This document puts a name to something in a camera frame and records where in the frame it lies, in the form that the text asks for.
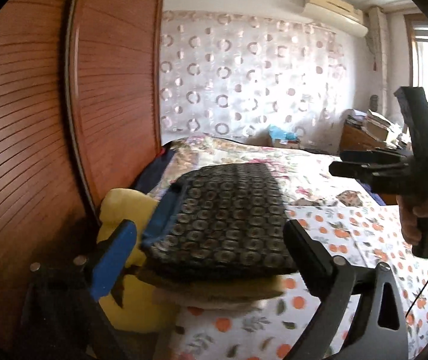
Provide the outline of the right hand holding gripper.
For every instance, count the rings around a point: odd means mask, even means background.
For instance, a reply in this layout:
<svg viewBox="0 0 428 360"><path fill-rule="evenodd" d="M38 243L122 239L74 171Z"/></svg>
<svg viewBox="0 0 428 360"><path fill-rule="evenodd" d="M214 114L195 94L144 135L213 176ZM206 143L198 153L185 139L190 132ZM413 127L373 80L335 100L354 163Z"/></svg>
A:
<svg viewBox="0 0 428 360"><path fill-rule="evenodd" d="M417 227L417 219L428 218L428 199L419 205L412 205L407 198L396 197L399 206L399 216L401 223L401 232L407 244L418 245L422 234Z"/></svg>

